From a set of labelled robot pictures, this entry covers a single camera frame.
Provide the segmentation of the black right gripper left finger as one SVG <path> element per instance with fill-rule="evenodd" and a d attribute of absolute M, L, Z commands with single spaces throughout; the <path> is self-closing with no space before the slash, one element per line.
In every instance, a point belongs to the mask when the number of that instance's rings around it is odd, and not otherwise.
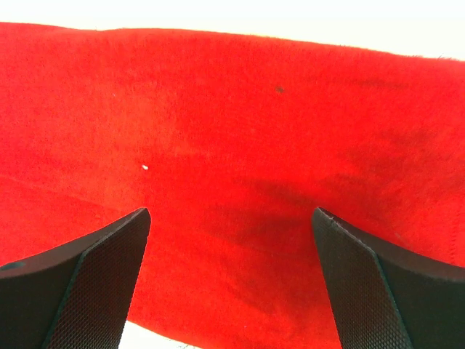
<path fill-rule="evenodd" d="M 1 267 L 1 347 L 118 348 L 150 231 L 140 208 Z"/>

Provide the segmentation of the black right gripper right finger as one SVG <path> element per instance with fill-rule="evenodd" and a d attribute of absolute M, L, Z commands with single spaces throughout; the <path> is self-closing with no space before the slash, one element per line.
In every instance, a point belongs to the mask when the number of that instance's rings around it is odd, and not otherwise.
<path fill-rule="evenodd" d="M 318 207 L 312 229 L 343 348 L 464 348 L 464 268 Z"/>

